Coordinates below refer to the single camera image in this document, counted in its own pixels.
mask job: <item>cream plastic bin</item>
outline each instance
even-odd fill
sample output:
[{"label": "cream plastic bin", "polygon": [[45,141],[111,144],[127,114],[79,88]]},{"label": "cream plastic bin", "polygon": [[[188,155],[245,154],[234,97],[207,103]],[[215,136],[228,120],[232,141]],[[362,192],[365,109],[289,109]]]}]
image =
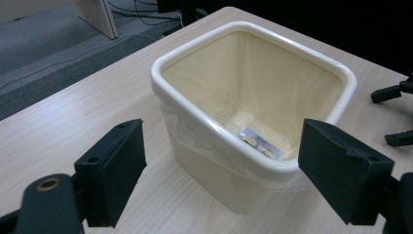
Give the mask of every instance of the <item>cream plastic bin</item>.
[{"label": "cream plastic bin", "polygon": [[304,118],[335,125],[357,87],[342,63],[243,21],[158,58],[151,76],[177,162],[241,214],[310,186]]}]

